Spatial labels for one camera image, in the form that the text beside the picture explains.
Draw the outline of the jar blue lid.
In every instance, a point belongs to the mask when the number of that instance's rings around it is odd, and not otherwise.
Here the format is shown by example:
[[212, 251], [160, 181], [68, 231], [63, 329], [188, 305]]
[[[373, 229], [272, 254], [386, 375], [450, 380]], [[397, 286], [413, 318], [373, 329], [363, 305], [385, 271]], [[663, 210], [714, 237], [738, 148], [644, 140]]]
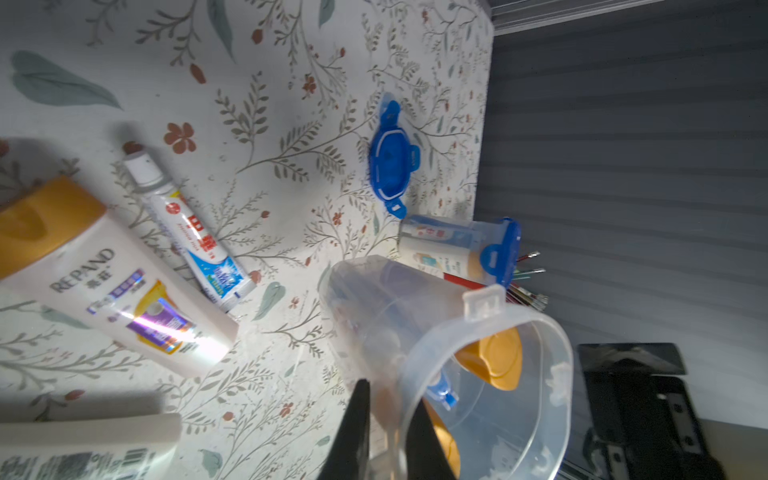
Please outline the jar blue lid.
[[385, 93], [379, 110], [379, 126], [369, 148], [369, 178], [374, 195], [399, 220], [407, 216], [401, 197], [411, 174], [420, 168], [420, 149], [399, 126], [401, 106]]

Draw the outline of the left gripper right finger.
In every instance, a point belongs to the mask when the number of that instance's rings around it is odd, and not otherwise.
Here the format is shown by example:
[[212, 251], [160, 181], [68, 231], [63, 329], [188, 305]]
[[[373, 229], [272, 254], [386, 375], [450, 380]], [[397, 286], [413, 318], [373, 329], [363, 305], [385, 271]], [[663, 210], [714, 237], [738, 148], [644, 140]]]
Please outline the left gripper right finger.
[[411, 419], [405, 452], [408, 480], [456, 479], [423, 401], [418, 404]]

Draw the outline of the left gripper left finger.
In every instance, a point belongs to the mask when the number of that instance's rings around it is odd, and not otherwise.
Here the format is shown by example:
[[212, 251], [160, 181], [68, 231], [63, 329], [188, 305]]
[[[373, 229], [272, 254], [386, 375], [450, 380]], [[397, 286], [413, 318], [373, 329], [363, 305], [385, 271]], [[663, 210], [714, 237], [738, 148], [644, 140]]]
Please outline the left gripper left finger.
[[370, 383], [360, 379], [337, 430], [318, 480], [366, 478], [370, 447]]

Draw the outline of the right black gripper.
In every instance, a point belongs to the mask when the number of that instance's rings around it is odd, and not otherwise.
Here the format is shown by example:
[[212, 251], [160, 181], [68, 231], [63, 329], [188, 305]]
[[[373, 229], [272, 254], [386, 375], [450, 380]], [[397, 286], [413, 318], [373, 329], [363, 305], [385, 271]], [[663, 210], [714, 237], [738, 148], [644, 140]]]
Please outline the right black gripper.
[[673, 343], [578, 346], [592, 439], [610, 479], [724, 479], [688, 396]]

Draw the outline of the blue-lid clear jar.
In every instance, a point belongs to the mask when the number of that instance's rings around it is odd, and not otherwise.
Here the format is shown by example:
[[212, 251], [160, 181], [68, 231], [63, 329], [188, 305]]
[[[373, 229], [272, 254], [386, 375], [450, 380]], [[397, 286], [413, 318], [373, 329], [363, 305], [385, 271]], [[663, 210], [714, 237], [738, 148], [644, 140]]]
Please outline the blue-lid clear jar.
[[381, 256], [322, 277], [351, 397], [323, 479], [552, 479], [570, 433], [573, 352], [561, 326]]
[[521, 236], [519, 223], [508, 217], [484, 222], [409, 215], [400, 223], [398, 251], [418, 267], [507, 287], [515, 275]]

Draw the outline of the small toothpaste tube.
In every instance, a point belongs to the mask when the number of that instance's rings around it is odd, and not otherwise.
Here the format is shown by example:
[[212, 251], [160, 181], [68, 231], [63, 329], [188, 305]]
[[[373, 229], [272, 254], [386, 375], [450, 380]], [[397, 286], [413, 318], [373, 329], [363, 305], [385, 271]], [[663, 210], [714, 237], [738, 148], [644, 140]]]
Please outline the small toothpaste tube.
[[136, 194], [190, 267], [205, 295], [222, 311], [255, 289], [246, 270], [187, 203], [180, 188], [145, 151], [124, 157]]

